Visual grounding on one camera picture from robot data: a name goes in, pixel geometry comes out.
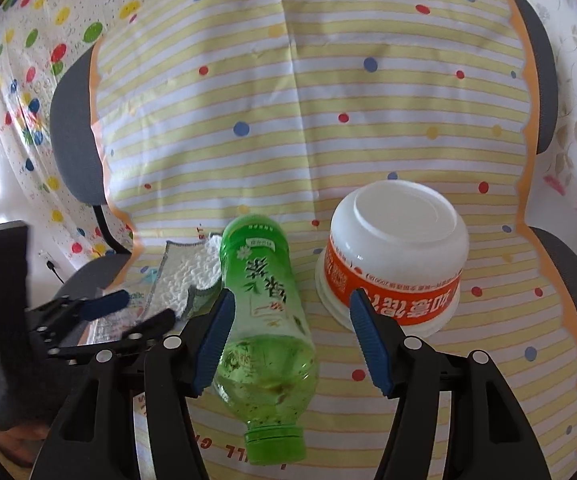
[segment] orange label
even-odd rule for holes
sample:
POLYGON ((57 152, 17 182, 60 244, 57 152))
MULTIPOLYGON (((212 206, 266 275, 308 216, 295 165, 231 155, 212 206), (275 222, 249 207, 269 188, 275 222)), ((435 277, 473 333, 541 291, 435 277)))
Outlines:
POLYGON ((329 237, 324 276, 335 296, 346 306, 351 293, 363 288, 376 312, 395 317, 400 325, 413 325, 429 321, 447 309, 459 287, 461 271, 442 283, 402 285, 388 282, 353 266, 329 237))

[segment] upside-down plastic bowl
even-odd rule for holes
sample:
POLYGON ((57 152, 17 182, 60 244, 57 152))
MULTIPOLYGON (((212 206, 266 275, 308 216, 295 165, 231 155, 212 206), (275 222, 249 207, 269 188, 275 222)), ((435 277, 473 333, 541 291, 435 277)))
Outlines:
POLYGON ((353 330, 350 295, 364 288, 374 309, 406 335, 427 337, 455 312, 468 232, 430 187, 385 180, 361 187, 335 209, 315 285, 332 316, 353 330))

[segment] plastic bottle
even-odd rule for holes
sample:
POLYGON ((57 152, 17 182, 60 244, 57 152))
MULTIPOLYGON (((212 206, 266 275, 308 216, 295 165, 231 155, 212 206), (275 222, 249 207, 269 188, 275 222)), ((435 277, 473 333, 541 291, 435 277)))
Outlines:
POLYGON ((319 365, 286 236, 265 216, 240 217, 224 231, 220 261, 235 321, 214 379, 217 394, 248 426, 250 463, 303 460, 296 422, 315 393, 319 365))

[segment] yellow and white striped fabric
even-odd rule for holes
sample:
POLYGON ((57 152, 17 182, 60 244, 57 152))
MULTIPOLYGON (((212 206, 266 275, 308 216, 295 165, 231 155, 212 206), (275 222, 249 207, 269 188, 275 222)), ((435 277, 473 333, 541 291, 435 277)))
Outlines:
MULTIPOLYGON (((249 465, 244 425, 206 392, 190 413, 212 478, 374 475, 395 403, 321 306, 313 272, 335 206, 384 178, 443 193, 471 235, 461 304, 430 343, 489 351, 553 478, 575 471, 577 314, 524 224, 539 91, 513 0, 157 0, 96 45, 91 108, 108 203, 135 234, 116 285, 148 292, 166 240, 197 241, 238 214, 289 235, 321 361, 300 420, 308 455, 249 465)), ((431 478, 448 419, 443 399, 431 478)))

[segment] silver screw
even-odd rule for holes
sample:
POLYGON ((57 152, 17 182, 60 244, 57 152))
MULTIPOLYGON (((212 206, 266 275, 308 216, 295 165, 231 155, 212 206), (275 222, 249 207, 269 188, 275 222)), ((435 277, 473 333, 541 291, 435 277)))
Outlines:
POLYGON ((167 337, 164 340, 164 348, 168 348, 169 350, 173 350, 175 348, 178 348, 181 344, 182 344, 182 340, 179 337, 177 337, 176 335, 172 335, 170 337, 167 337))
POLYGON ((419 350, 421 348, 421 341, 416 337, 407 337, 404 340, 404 346, 409 350, 419 350))
POLYGON ((113 359, 113 352, 111 352, 110 350, 100 350, 99 352, 97 352, 95 359, 97 359, 98 363, 107 363, 108 361, 113 359))
POLYGON ((485 365, 489 361, 488 354, 482 352, 481 350, 476 350, 473 352, 473 361, 479 363, 480 365, 485 365))

